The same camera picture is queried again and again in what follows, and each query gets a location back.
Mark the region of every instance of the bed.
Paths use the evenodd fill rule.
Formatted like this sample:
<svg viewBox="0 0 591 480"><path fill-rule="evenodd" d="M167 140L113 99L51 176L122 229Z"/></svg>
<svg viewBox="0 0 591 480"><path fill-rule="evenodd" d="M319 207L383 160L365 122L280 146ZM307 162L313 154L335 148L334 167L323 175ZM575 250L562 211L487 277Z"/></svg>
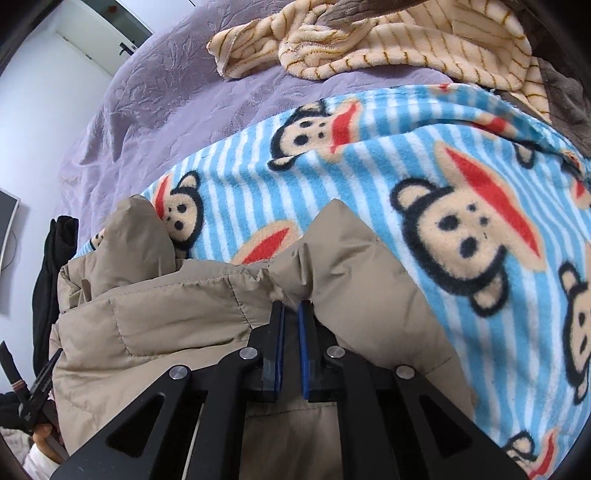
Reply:
<svg viewBox="0 0 591 480"><path fill-rule="evenodd" d="M410 66L357 70L324 82L296 78L281 66L240 80L222 79L206 49L211 37L288 3L218 0L199 5L171 31L150 38L121 67L60 166L56 213L80 219L79 246L101 231L121 199L146 192L183 159L264 119L338 95L452 82L436 70ZM527 440L523 434L509 438L505 447L513 451ZM533 447L520 453L523 458L528 454Z"/></svg>

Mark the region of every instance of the door handle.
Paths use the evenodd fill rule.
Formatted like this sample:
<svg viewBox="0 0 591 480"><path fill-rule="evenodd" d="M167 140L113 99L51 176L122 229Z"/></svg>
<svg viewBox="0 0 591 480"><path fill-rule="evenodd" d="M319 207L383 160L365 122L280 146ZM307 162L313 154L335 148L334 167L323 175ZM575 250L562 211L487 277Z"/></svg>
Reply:
<svg viewBox="0 0 591 480"><path fill-rule="evenodd" d="M126 52L127 52L127 53L129 53L130 55L133 55L133 54L134 54L134 51L133 51L133 50L131 50L131 48L129 48L129 47L128 47L127 45L125 45L123 42L121 42L121 43L119 44L119 46L121 47L121 51L119 52L119 56L121 56L121 55L122 55L122 53L123 53L124 51L126 51Z"/></svg>

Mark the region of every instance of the hand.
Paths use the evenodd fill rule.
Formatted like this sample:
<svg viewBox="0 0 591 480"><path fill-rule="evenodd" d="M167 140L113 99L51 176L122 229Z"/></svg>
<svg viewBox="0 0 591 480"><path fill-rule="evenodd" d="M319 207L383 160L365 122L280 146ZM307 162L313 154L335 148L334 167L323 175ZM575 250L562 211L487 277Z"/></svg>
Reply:
<svg viewBox="0 0 591 480"><path fill-rule="evenodd" d="M61 457L53 451L53 449L47 444L47 437L51 435L53 426L48 423L41 423L35 426L33 430L33 442L37 445L39 451L45 455L49 460L61 465Z"/></svg>

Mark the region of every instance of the fleece blanket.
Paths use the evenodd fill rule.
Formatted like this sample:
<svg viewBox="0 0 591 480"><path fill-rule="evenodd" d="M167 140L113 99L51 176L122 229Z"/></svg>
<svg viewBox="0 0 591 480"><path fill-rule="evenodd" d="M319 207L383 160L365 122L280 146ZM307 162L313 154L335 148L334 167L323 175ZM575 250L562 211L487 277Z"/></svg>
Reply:
<svg viewBox="0 0 591 480"><path fill-rule="evenodd" d="M446 329L474 422L545 478L591 405L590 177L548 125L446 83L308 103L188 156L143 195L179 257L235 264L273 256L345 202Z"/></svg>
<svg viewBox="0 0 591 480"><path fill-rule="evenodd" d="M320 80L376 65L430 67L460 82L512 92L549 120L538 59L517 16L501 0L392 1L392 10L412 8L325 26L325 16L346 10L334 6L336 1L295 0L278 13L217 33L207 46L217 72L242 78L281 63L296 77ZM359 9L371 5L349 3Z"/></svg>

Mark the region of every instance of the white cloth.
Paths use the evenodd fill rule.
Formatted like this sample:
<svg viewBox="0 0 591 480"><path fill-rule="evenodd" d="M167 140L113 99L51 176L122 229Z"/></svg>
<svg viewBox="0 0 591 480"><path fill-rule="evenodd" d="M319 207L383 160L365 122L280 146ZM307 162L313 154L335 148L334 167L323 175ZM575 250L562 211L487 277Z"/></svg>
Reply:
<svg viewBox="0 0 591 480"><path fill-rule="evenodd" d="M32 440L29 435L20 430L10 430L0 428L0 435L4 437L12 454L18 459L22 465L31 450Z"/></svg>
<svg viewBox="0 0 591 480"><path fill-rule="evenodd" d="M22 467L33 480L49 480L59 465L43 455L37 445L33 445Z"/></svg>

